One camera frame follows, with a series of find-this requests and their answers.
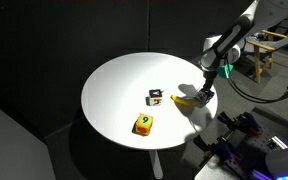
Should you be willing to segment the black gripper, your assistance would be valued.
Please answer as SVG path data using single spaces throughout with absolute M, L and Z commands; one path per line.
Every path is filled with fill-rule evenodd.
M 217 76 L 216 71 L 204 71 L 203 77 L 205 78 L 205 83 L 203 85 L 202 91 L 205 93 L 209 93 L 210 89 L 214 83 L 214 79 Z

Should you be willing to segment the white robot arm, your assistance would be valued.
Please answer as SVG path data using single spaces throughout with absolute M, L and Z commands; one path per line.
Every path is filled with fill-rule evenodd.
M 205 84 L 201 91 L 211 89 L 221 60 L 234 45 L 245 37 L 276 25 L 287 16 L 288 0 L 254 0 L 221 37 L 203 51 L 200 64 Z

